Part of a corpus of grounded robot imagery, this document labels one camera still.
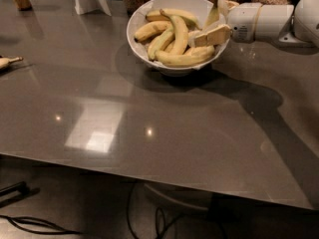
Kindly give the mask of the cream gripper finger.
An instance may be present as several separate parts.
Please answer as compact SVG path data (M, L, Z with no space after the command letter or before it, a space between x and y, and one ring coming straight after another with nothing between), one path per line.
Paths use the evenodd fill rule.
M217 6L219 9L219 12L226 17L228 13L235 7L238 6L238 3L231 0L219 0L217 2Z
M231 35L231 29L226 24L207 31L193 31L188 34L188 44L191 47L206 47L224 44Z

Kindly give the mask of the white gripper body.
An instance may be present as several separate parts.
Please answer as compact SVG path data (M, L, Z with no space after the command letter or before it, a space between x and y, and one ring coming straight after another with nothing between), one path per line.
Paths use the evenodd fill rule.
M264 41L288 44L292 42L293 12L293 5L240 4L227 16L232 40L238 43Z

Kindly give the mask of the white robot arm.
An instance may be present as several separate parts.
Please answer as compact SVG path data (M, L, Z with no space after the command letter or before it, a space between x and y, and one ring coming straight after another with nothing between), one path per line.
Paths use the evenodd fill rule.
M319 0L300 0L293 5L243 3L228 12L225 22L215 21L191 34L191 47L254 41L282 48L319 47Z

